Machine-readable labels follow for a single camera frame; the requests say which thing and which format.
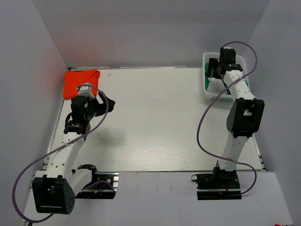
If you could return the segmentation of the green t shirt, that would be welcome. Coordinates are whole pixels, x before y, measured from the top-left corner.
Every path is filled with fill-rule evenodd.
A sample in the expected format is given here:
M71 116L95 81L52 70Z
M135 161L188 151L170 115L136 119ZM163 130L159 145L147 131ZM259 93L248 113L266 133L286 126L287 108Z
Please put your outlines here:
M214 68L211 67L211 73L209 73L209 63L205 64L204 75L205 75L205 90L209 94L219 94L227 86L222 80L213 77Z

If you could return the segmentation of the white t shirt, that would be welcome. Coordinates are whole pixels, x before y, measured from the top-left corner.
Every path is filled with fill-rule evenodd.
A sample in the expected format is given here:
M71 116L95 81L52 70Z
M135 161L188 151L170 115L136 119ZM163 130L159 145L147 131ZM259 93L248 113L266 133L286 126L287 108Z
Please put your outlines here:
M209 93L219 94L224 89L226 89L226 86L225 86L225 84L223 83L222 80L216 79L216 78L208 78L207 91Z

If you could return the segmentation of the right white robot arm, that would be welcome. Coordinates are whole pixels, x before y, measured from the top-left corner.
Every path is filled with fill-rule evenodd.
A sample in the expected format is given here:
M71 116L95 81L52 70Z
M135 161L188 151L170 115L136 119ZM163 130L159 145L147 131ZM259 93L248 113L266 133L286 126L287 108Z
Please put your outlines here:
M219 172L213 174L212 181L222 188L229 183L236 172L240 154L244 145L260 127L265 103L257 99L250 91L244 79L243 68L236 63L236 52L233 48L221 47L218 59L210 58L206 77L220 79L231 94L233 105L226 120L228 138L216 167Z

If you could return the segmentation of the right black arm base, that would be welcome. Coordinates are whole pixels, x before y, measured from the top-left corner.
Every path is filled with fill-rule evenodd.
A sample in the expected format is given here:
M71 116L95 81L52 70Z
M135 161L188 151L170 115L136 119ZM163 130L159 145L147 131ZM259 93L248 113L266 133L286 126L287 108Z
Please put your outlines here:
M192 182L197 184L199 201L241 200L241 190L236 175L233 179L215 178L213 173L193 174Z

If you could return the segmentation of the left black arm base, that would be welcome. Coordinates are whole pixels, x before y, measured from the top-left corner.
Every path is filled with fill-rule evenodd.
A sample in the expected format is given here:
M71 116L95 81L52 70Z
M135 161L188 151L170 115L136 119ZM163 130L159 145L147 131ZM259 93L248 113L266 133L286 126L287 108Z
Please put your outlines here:
M96 172L91 183L77 194L76 199L112 200L119 183L118 172Z

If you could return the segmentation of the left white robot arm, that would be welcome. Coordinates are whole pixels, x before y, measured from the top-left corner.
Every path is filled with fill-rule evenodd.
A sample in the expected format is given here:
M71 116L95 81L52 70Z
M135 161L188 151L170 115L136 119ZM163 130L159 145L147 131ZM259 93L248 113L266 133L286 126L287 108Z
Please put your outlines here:
M79 95L71 99L71 112L66 116L63 131L63 149L55 153L43 176L35 177L32 183L38 213L70 214L76 196L99 184L95 165L76 167L74 163L90 131L90 121L114 109L115 101L103 95L100 98L101 104L95 97Z

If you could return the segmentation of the white plastic basket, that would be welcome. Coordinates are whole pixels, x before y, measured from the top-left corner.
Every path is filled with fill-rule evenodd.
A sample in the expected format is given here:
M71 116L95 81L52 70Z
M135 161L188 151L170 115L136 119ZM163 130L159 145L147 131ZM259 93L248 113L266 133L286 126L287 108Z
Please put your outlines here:
M202 84L203 84L203 92L205 94L205 98L207 100L217 99L218 101L232 102L234 98L240 95L250 95L250 83L249 79L243 78L244 75L248 73L246 61L240 56L236 55L236 65L240 70L232 70L227 71L224 75L221 76L220 80L227 86L219 94L209 94L205 90L205 75L204 75L204 67L205 64L209 62L209 58L218 58L218 52L206 52L202 56Z

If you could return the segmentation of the folded orange t shirt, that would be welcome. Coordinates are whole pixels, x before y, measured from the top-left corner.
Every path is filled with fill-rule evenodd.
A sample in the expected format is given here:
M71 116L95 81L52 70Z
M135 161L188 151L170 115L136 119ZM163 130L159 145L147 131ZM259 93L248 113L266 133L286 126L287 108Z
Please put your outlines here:
M90 83L94 87L98 87L98 81L101 72L99 70L87 70L87 71L68 71L64 76L64 99L72 99L78 95L77 87L84 83Z

